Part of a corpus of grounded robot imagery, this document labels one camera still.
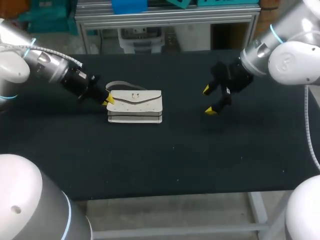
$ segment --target white cable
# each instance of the white cable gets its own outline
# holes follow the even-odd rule
[[[310,127],[309,127],[309,87],[308,85],[304,86],[304,119],[305,119],[305,132],[306,132],[306,139],[308,142],[310,154],[312,160],[316,167],[320,170],[319,161],[315,155],[314,148],[312,147],[311,136],[310,136]]]
[[[42,52],[45,52],[45,53],[49,53],[49,54],[53,54],[53,55],[57,55],[63,59],[66,59],[68,61],[71,61],[71,62],[74,62],[76,65],[78,65],[80,68],[82,68],[83,64],[74,59],[73,57],[71,56],[68,56],[68,55],[65,55],[61,52],[58,52],[58,51],[55,51],[55,50],[51,50],[51,49],[48,49],[48,48],[44,48],[44,47],[40,47],[40,46],[29,46],[29,45],[11,45],[11,44],[1,44],[2,47],[8,49],[9,51],[13,51],[14,49],[30,49],[30,50],[37,50],[37,51],[42,51]]]

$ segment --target teal bin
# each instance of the teal bin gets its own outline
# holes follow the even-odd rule
[[[191,0],[167,0],[169,3],[172,3],[182,9],[186,9],[191,2]]]
[[[198,6],[229,5],[229,4],[257,4],[259,0],[197,0]]]

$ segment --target blue box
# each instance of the blue box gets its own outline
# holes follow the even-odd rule
[[[182,9],[186,9],[191,2],[191,0],[167,0],[167,1]]]
[[[148,0],[112,0],[114,14],[136,14],[148,10]]]
[[[229,4],[257,4],[259,0],[198,0],[198,6],[229,5]]]

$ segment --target table leg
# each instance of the table leg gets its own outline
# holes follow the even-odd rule
[[[246,32],[244,35],[243,48],[245,48],[254,38],[256,26],[258,22],[258,15],[253,15],[251,21],[248,23]]]
[[[77,22],[76,23],[76,27],[78,29],[79,36],[81,38],[85,53],[86,54],[91,54],[91,49],[90,49],[90,43],[89,43],[89,39],[88,39],[88,35],[87,35],[87,30],[86,30],[84,24]]]
[[[268,215],[262,199],[261,193],[248,192],[249,202],[255,222],[258,224],[264,224],[268,221]]]
[[[80,24],[78,21],[76,21],[75,24],[76,24],[76,28],[77,28],[77,30],[78,30],[79,37],[80,37],[81,42],[82,42],[82,46],[83,46],[83,48],[86,50],[85,40],[84,40],[84,36],[83,36],[83,34],[82,34],[81,24]]]
[[[272,216],[268,219],[268,230],[262,230],[258,233],[259,240],[273,240],[275,236],[285,226],[286,208],[293,191],[286,191],[279,203],[273,210]]]
[[[249,43],[254,39],[256,28],[257,28],[257,23],[258,23],[258,19],[259,19],[259,15],[254,15],[253,18],[254,18],[254,20],[253,20],[252,31],[251,31],[250,38],[249,38]]]
[[[102,44],[103,44],[103,41],[104,41],[104,36],[103,36],[102,30],[98,30],[97,32],[98,32],[98,36],[99,36],[99,39],[100,39],[99,54],[102,54]]]

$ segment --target metal shelf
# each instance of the metal shelf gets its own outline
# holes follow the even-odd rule
[[[200,23],[249,23],[243,44],[246,46],[253,38],[260,10],[258,4],[191,5],[187,9],[149,7],[145,12],[114,14],[110,0],[79,0],[74,18],[85,50],[90,53],[87,30]]]

